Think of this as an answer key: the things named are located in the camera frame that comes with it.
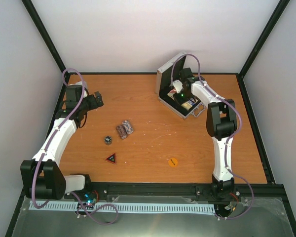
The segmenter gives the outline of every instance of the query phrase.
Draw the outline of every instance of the yellow disc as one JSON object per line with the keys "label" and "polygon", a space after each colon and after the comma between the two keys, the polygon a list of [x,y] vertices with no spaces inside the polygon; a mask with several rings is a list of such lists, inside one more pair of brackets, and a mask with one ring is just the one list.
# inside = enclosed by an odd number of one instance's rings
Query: yellow disc
{"label": "yellow disc", "polygon": [[168,164],[171,166],[171,167],[176,167],[178,165],[178,160],[175,159],[175,158],[171,158],[168,160]]}

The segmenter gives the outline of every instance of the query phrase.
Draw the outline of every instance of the red triangle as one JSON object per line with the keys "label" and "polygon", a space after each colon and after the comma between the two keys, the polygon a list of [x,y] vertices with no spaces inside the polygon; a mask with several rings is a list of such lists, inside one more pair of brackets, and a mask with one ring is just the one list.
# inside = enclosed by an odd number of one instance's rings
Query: red triangle
{"label": "red triangle", "polygon": [[116,153],[110,155],[105,160],[108,161],[108,162],[110,162],[110,163],[112,163],[112,164],[116,164]]}

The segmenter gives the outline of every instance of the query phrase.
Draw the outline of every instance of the brown tabletop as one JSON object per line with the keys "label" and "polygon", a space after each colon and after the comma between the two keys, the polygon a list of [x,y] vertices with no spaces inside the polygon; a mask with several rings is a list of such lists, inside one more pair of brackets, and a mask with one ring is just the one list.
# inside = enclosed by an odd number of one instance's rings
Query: brown tabletop
{"label": "brown tabletop", "polygon": [[[85,75],[90,93],[104,106],[90,111],[86,125],[70,139],[60,169],[89,174],[94,182],[211,183],[214,146],[206,113],[183,120],[158,101],[156,75]],[[221,96],[235,101],[243,127],[232,143],[232,169],[251,183],[266,183],[256,143],[235,75],[204,75]],[[78,76],[71,76],[76,83]],[[135,132],[121,140],[116,126],[129,120]],[[112,137],[106,145],[104,138]],[[116,153],[117,164],[105,159]],[[176,158],[171,167],[168,160]],[[243,183],[235,178],[236,183]]]}

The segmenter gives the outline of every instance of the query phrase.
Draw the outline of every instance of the white wall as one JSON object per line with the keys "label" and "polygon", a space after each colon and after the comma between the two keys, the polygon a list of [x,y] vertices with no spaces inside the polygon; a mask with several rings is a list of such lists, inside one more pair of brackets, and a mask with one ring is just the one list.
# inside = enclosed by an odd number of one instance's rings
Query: white wall
{"label": "white wall", "polygon": [[0,0],[0,236],[22,190],[20,164],[42,145],[60,70],[20,0]]}
{"label": "white wall", "polygon": [[203,72],[238,73],[278,0],[33,3],[65,65],[82,72],[156,72],[185,50],[199,57]]}
{"label": "white wall", "polygon": [[296,1],[291,1],[244,78],[277,183],[296,218]]}

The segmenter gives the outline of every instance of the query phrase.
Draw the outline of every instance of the purple cable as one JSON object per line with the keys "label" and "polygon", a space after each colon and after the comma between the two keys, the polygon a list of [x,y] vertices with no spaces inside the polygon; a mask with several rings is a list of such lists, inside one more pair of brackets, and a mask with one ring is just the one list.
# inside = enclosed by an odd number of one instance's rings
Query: purple cable
{"label": "purple cable", "polygon": [[[172,66],[172,70],[171,70],[171,85],[172,85],[172,83],[173,83],[173,70],[174,70],[174,66],[175,66],[175,64],[176,64],[181,58],[183,58],[183,57],[185,57],[185,56],[192,56],[193,58],[196,59],[197,64],[198,64],[198,73],[197,73],[197,75],[198,75],[198,78],[199,78],[200,83],[204,86],[204,88],[205,88],[205,89],[206,89],[206,90],[207,90],[212,96],[216,97],[218,100],[222,101],[222,102],[225,103],[227,106],[231,107],[231,109],[237,114],[237,117],[239,118],[239,127],[238,127],[238,129],[237,129],[234,133],[232,133],[232,134],[227,138],[226,143],[225,143],[224,162],[225,162],[225,167],[228,167],[228,165],[227,165],[227,149],[228,149],[228,142],[229,142],[229,140],[230,140],[231,138],[233,138],[236,134],[238,134],[238,133],[240,132],[240,130],[241,130],[241,128],[242,128],[242,120],[241,120],[241,116],[240,116],[239,112],[236,110],[235,107],[233,107],[233,106],[232,106],[230,103],[228,103],[226,100],[224,100],[223,98],[219,97],[219,96],[216,95],[214,92],[212,92],[212,91],[207,87],[207,85],[202,81],[202,79],[201,79],[201,65],[200,65],[200,62],[199,62],[198,58],[197,58],[195,55],[193,55],[193,54],[187,53],[187,54],[184,54],[184,55],[182,55],[182,56],[180,56],[179,58],[176,59],[176,61],[174,62],[173,66]],[[248,207],[243,213],[241,213],[240,215],[235,216],[235,217],[228,217],[228,218],[226,218],[226,220],[234,220],[234,219],[237,219],[237,218],[243,216],[244,214],[246,214],[246,213],[251,209],[251,207],[252,207],[252,205],[253,205],[253,202],[254,202],[254,193],[253,193],[253,189],[252,189],[250,183],[249,183],[244,177],[242,177],[242,176],[240,176],[240,175],[238,175],[238,174],[233,173],[233,172],[232,172],[230,169],[228,169],[228,168],[227,168],[227,170],[228,170],[228,172],[229,172],[230,174],[232,174],[233,176],[236,176],[236,177],[242,179],[243,181],[245,181],[245,182],[247,183],[247,185],[249,186],[249,189],[250,189],[250,191],[251,191],[251,197],[252,197],[252,201],[251,201],[249,207]]]}
{"label": "purple cable", "polygon": [[[114,206],[113,204],[110,204],[110,203],[108,203],[108,204],[103,204],[102,206],[99,206],[97,209],[95,209],[94,211],[92,211],[91,213],[89,213],[89,212],[85,209],[85,206],[83,205],[83,203],[82,203],[81,199],[78,197],[78,195],[75,194],[74,192],[70,192],[70,193],[71,193],[72,195],[74,195],[75,198],[78,200],[78,202],[80,203],[80,208],[82,208],[82,209],[84,210],[85,214],[87,214],[87,216],[90,217],[91,220],[94,221],[95,223],[97,223],[97,224],[99,224],[99,225],[102,225],[102,226],[107,226],[107,225],[111,225],[111,224],[113,224],[113,223],[118,219],[118,210],[117,210],[116,206]],[[96,219],[94,219],[94,218],[91,216],[93,213],[97,212],[98,210],[100,210],[100,209],[102,209],[103,207],[106,207],[106,206],[110,206],[110,207],[112,207],[112,208],[116,211],[116,216],[115,216],[115,219],[114,219],[113,221],[108,222],[108,223],[99,222],[99,221],[97,221]]]}
{"label": "purple cable", "polygon": [[[76,69],[73,69],[73,68],[67,68],[67,69],[65,69],[65,70],[63,71],[63,73],[62,73],[62,79],[63,79],[64,84],[65,84],[66,86],[68,86],[67,83],[66,83],[66,81],[65,81],[65,73],[66,73],[67,71],[69,71],[69,70],[70,70],[70,71],[74,71],[75,73],[77,73],[77,74],[79,75],[79,77],[80,77],[80,79],[81,79],[81,81],[82,81],[82,94],[81,94],[81,97],[80,97],[80,99],[79,99],[77,105],[76,105],[76,106],[74,107],[74,109],[68,114],[68,116],[67,116],[67,117],[66,117],[66,118],[60,123],[60,125],[58,126],[58,129],[60,129],[60,128],[64,125],[64,123],[65,123],[65,122],[71,117],[71,115],[73,115],[73,113],[78,109],[78,107],[80,106],[80,104],[81,104],[81,102],[82,102],[82,100],[83,100],[83,95],[84,95],[84,91],[85,91],[83,77],[82,77],[82,75],[80,74],[80,72],[78,72]],[[53,138],[55,137],[55,135],[56,135],[57,132],[58,132],[58,130],[55,130],[55,131],[52,133],[52,135],[50,136],[50,138],[49,138],[49,140],[47,141],[46,146],[45,146],[45,148],[44,148],[45,153],[41,154],[41,156],[40,156],[40,158],[39,158],[39,160],[38,160],[38,163],[37,163],[37,165],[36,165],[36,168],[35,168],[35,172],[34,172],[34,176],[33,176],[33,182],[32,182],[32,192],[31,192],[31,193],[32,193],[32,203],[33,203],[33,206],[34,206],[35,208],[37,208],[37,209],[41,209],[41,208],[43,208],[43,207],[49,202],[49,200],[47,200],[47,201],[44,202],[42,205],[38,206],[38,204],[36,203],[36,199],[35,199],[35,187],[36,187],[36,180],[37,180],[37,176],[38,176],[39,167],[40,167],[41,162],[42,162],[42,160],[43,160],[43,158],[44,158],[44,156],[45,156],[45,154],[46,154],[46,152],[47,152],[47,149],[48,149],[50,143],[52,142],[52,140],[53,140]]]}

